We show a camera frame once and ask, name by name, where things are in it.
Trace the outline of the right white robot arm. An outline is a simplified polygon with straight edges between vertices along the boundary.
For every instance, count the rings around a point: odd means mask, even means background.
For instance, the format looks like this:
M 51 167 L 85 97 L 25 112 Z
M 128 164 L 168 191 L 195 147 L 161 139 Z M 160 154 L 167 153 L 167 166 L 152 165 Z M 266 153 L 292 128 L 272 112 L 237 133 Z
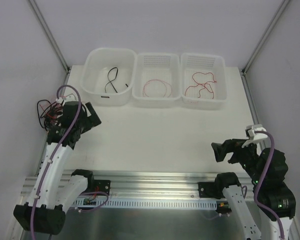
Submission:
M 228 139 L 224 143 L 212 143 L 215 159 L 222 162 L 228 153 L 230 164 L 239 163 L 250 176 L 253 184 L 253 199 L 269 222 L 270 236 L 266 238 L 284 240 L 289 235 L 295 216 L 296 199 L 284 183 L 288 171 L 285 154 L 274 148 L 274 139 L 269 137 L 271 147 L 257 154 L 257 145 L 244 146 L 242 139 Z

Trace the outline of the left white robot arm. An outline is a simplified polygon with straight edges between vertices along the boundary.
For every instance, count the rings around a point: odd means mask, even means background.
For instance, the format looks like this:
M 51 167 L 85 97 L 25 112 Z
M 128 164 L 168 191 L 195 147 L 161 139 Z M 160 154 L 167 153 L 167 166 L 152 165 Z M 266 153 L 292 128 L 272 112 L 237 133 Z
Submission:
M 57 124 L 48 132 L 45 159 L 35 185 L 24 204 L 15 206 L 13 215 L 25 231 L 58 235 L 66 213 L 81 193 L 95 189 L 91 170 L 76 169 L 62 190 L 59 190 L 65 163 L 81 135 L 101 124 L 92 104 L 68 101 L 62 106 Z

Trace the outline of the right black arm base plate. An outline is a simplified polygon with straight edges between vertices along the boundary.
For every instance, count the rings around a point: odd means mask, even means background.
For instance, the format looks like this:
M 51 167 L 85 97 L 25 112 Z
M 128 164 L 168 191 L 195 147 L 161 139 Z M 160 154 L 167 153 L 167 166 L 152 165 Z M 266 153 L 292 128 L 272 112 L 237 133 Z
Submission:
M 214 182 L 198 182 L 198 195 L 200 198 L 215 198 L 216 189 Z

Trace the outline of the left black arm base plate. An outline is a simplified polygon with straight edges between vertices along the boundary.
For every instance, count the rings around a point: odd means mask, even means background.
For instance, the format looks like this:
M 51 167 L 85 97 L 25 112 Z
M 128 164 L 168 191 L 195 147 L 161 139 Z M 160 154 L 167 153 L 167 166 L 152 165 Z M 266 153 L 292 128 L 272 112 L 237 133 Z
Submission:
M 111 189 L 111 181 L 97 179 L 94 181 L 93 189 L 96 190 L 97 192 L 103 192 L 109 195 Z

